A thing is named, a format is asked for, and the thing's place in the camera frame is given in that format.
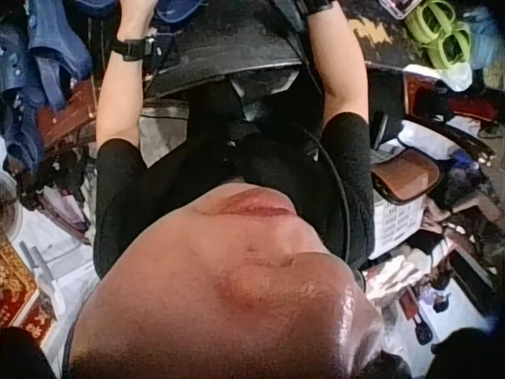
black strap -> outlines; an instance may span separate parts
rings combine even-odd
[[[123,56],[125,62],[136,62],[152,53],[152,39],[126,39],[120,41],[114,38],[112,50]]]
[[[333,8],[332,0],[303,0],[309,15]]]

fabric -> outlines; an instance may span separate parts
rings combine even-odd
[[[379,301],[398,294],[401,290],[417,283],[423,273],[404,255],[398,255],[380,266],[371,268],[364,273],[367,287],[366,297],[376,306],[382,306]]]
[[[0,328],[16,320],[36,289],[32,273],[0,231]]]
[[[218,136],[186,141],[149,169],[139,150],[126,141],[108,141],[100,148],[94,248],[100,278],[156,220],[236,177],[289,196],[298,215],[314,226],[327,248],[343,256],[342,198],[327,163],[259,133],[246,133],[234,147],[228,141]],[[351,218],[349,263],[358,267],[374,247],[367,123],[356,114],[339,114],[328,123],[321,143],[346,190]]]

lips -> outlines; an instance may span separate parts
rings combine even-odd
[[[254,188],[233,195],[220,204],[216,215],[258,217],[296,216],[290,199],[273,189]]]

sleeve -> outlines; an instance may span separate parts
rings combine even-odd
[[[357,267],[375,248],[368,123],[354,113],[338,114],[324,128],[321,144],[346,191],[351,227],[349,263]]]
[[[138,148],[127,141],[113,139],[100,147],[96,158],[96,224],[100,225],[114,196],[146,170]]]

